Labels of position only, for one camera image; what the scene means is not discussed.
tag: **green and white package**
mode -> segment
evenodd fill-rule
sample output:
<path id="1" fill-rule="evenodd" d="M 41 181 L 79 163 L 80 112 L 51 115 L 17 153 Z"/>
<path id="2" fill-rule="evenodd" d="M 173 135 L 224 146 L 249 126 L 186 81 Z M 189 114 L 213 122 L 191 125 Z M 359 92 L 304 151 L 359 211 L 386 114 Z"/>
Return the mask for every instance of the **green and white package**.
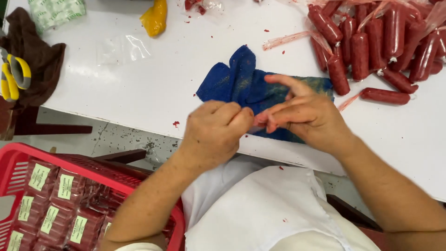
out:
<path id="1" fill-rule="evenodd" d="M 85 15 L 83 0 L 28 0 L 37 33 Z"/>

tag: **person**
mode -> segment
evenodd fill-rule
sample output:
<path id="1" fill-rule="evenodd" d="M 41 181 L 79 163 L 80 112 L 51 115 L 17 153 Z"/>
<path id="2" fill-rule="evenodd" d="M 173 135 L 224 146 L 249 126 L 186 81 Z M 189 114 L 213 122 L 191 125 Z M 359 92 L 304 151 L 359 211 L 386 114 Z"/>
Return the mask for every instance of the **person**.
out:
<path id="1" fill-rule="evenodd" d="M 189 115 L 179 149 L 118 209 L 102 251 L 165 250 L 161 231 L 180 196 L 187 251 L 379 250 L 326 202 L 311 169 L 234 157 L 253 124 L 269 132 L 286 128 L 334 156 L 391 250 L 445 250 L 446 211 L 355 136 L 333 102 L 289 76 L 265 80 L 290 92 L 256 122 L 250 108 L 220 101 L 205 102 Z"/>

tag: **pile of sausages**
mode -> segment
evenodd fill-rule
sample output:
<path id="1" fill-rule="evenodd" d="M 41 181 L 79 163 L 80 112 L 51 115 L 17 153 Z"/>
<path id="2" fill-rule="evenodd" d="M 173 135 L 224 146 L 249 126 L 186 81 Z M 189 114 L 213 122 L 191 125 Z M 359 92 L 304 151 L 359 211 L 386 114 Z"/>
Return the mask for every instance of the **pile of sausages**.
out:
<path id="1" fill-rule="evenodd" d="M 312 36 L 311 45 L 321 71 L 328 71 L 337 94 L 350 92 L 347 74 L 351 66 L 354 81 L 374 73 L 397 90 L 365 88 L 358 96 L 404 105 L 418 89 L 417 82 L 443 68 L 446 30 L 439 27 L 444 25 L 446 15 L 436 15 L 435 10 L 445 8 L 446 1 L 435 3 L 435 7 L 402 1 L 355 5 L 352 17 L 338 10 L 344 1 L 308 6 L 308 19 L 323 37 L 321 42 Z M 336 15 L 343 15 L 339 25 L 334 22 Z"/>

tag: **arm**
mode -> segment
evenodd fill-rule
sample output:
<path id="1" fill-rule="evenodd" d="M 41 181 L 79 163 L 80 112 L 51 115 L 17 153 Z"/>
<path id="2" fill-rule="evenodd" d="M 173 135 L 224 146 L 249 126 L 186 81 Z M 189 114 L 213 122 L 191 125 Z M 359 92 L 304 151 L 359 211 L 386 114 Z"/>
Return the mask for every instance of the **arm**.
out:
<path id="1" fill-rule="evenodd" d="M 161 233 L 183 191 L 203 172 L 229 160 L 239 139 L 252 126 L 250 108 L 209 101 L 191 113 L 178 151 L 146 179 L 118 209 L 101 251 L 131 243 L 153 243 L 166 249 Z"/>
<path id="2" fill-rule="evenodd" d="M 326 96 L 302 82 L 268 75 L 269 83 L 290 87 L 285 102 L 265 110 L 255 125 L 287 128 L 311 147 L 333 155 L 396 250 L 444 250 L 446 211 L 412 181 L 387 165 L 345 124 Z"/>

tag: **yellow plastic bag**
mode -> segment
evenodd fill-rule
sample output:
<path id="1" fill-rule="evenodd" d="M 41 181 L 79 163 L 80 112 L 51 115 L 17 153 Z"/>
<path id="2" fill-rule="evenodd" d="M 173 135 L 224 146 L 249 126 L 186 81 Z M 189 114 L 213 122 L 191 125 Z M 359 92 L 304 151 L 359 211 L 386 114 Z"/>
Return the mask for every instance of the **yellow plastic bag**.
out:
<path id="1" fill-rule="evenodd" d="M 150 7 L 141 17 L 141 23 L 147 34 L 154 37 L 166 29 L 167 2 L 166 0 L 154 0 Z"/>

